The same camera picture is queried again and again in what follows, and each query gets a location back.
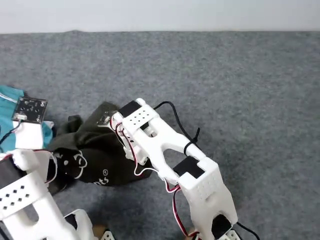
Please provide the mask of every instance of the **black fabric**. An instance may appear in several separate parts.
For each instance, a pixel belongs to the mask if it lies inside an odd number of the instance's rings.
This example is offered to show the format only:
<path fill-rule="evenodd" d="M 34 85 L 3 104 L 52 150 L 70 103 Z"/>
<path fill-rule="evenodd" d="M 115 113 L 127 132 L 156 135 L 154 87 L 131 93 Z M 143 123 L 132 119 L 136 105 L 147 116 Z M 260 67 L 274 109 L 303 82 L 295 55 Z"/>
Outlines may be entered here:
<path fill-rule="evenodd" d="M 79 115 L 70 116 L 47 147 L 58 160 L 60 173 L 86 183 L 101 186 L 117 186 L 149 177 L 151 171 L 135 176 L 135 164 L 127 159 L 122 144 L 107 127 L 97 126 L 105 112 L 118 108 L 103 102 L 83 122 Z M 144 167 L 151 167 L 148 161 Z M 144 167 L 138 166 L 140 172 Z"/>

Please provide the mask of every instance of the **circuit board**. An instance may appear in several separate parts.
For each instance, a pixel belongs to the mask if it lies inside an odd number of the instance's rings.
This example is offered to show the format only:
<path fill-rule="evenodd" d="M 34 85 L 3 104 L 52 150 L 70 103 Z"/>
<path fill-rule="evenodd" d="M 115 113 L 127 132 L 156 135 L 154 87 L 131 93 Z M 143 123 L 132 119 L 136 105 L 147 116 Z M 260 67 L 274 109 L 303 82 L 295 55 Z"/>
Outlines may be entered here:
<path fill-rule="evenodd" d="M 48 101 L 45 99 L 20 97 L 16 103 L 12 120 L 41 124 L 44 120 Z"/>

